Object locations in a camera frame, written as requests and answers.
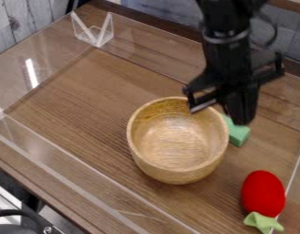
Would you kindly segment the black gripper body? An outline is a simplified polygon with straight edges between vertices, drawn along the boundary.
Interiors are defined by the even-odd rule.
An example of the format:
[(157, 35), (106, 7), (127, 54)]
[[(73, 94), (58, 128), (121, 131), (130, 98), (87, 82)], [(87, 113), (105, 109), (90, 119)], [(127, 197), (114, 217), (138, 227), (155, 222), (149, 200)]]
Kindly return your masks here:
[(284, 74), (282, 56), (276, 51), (250, 52), (246, 48), (233, 52), (204, 47), (204, 52), (206, 66), (182, 88), (190, 113), (200, 112), (214, 103), (226, 113), (225, 98), (232, 90), (250, 84), (261, 88)]

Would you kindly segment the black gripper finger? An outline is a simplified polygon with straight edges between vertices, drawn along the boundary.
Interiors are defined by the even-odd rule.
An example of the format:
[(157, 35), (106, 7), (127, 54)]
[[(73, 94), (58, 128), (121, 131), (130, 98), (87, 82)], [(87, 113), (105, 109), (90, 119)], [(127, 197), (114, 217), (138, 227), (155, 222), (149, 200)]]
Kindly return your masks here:
[(248, 125), (254, 118), (260, 87), (237, 87), (225, 98), (225, 110), (234, 125)]

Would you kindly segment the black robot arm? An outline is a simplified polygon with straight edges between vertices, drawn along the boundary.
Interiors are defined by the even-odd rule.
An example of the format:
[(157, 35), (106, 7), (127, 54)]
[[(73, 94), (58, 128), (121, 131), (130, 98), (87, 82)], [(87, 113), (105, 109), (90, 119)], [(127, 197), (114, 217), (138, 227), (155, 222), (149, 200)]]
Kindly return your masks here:
[(194, 0), (205, 68), (182, 88), (189, 112), (220, 104), (233, 124), (246, 125), (256, 116), (260, 87), (284, 75), (282, 56), (268, 49), (250, 50), (250, 19), (268, 0)]

